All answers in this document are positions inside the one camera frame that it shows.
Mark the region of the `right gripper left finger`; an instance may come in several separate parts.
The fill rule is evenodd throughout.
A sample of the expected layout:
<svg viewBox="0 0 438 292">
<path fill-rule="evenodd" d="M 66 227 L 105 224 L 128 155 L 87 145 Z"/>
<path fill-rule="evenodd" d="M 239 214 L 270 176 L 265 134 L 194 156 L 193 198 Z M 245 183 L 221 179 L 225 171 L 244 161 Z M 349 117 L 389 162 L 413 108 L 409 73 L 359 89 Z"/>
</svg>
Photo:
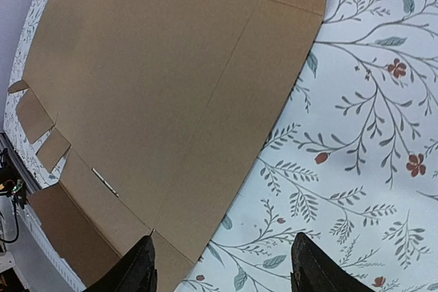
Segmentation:
<svg viewBox="0 0 438 292">
<path fill-rule="evenodd" d="M 85 292 L 156 292 L 157 270 L 151 236 L 143 236 Z"/>
</svg>

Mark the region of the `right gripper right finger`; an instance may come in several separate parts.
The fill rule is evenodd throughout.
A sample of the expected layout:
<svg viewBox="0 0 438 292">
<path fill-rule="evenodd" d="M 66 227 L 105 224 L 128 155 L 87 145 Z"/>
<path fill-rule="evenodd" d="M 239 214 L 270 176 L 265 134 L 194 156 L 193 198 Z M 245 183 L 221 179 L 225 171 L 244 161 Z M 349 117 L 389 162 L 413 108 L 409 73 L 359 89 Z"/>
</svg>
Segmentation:
<svg viewBox="0 0 438 292">
<path fill-rule="evenodd" d="M 291 248 L 293 292 L 370 292 L 371 288 L 346 273 L 305 233 Z"/>
</svg>

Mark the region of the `brown cardboard box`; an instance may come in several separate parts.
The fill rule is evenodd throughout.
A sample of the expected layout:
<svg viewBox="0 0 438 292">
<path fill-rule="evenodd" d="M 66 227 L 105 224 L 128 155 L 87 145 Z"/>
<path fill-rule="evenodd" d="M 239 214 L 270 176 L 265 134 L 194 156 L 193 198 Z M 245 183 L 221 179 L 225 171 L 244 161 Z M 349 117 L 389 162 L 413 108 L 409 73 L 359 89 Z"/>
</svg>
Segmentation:
<svg viewBox="0 0 438 292">
<path fill-rule="evenodd" d="M 85 285 L 143 236 L 173 291 L 220 225 L 318 34 L 326 0 L 49 0 L 16 114 L 65 165 L 29 201 Z"/>
</svg>

